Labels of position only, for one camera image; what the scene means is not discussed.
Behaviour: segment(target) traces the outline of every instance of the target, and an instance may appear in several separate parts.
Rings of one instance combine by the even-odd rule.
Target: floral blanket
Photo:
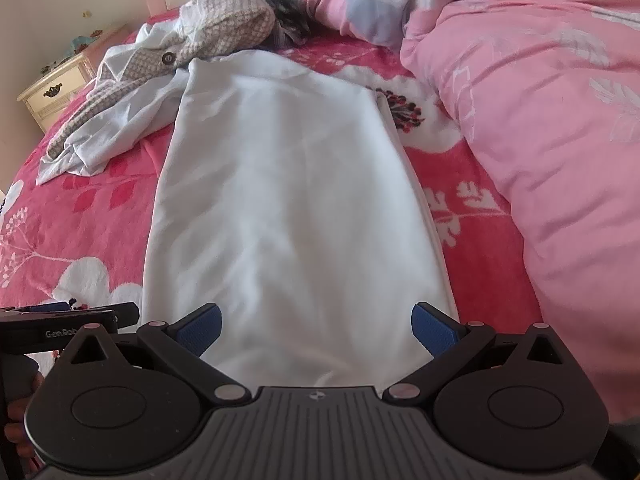
[[[398,56],[334,32],[280,54],[385,92],[436,221],[462,321],[481,319],[501,331],[522,332],[540,320],[508,204],[436,95],[421,88]],[[89,89],[34,150],[6,197],[0,214],[0,306],[140,300],[154,193],[173,127],[114,158],[104,173],[67,174],[35,185],[49,139]]]

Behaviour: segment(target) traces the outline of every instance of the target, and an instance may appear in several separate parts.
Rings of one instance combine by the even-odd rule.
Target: black drawer pull
[[[44,92],[44,97],[55,97],[56,95],[58,95],[60,93],[60,89],[62,88],[62,83],[58,83],[55,86],[51,86],[49,87],[49,90],[47,90],[46,92]]]

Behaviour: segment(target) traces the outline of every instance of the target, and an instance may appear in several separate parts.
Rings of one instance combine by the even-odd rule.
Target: white nightstand
[[[56,122],[69,101],[95,77],[104,53],[111,46],[123,44],[130,34],[125,25],[105,30],[80,54],[44,75],[18,96],[46,132]]]

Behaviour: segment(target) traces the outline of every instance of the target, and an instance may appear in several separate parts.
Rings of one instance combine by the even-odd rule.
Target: wall
[[[91,16],[82,16],[84,11]],[[0,189],[42,138],[35,120],[15,98],[59,59],[71,39],[96,28],[141,23],[145,0],[0,0]]]
[[[27,108],[15,101],[39,78],[45,58],[37,49],[17,0],[0,0],[0,190],[6,191],[15,172],[42,138]]]

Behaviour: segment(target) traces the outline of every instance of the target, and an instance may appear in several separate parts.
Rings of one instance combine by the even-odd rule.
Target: ridged black surface
[[[47,468],[37,478],[84,477]],[[265,388],[247,406],[214,412],[202,434],[180,455],[118,478],[597,480],[598,476],[582,466],[527,477],[476,463],[441,441],[419,410],[389,406],[372,388]]]

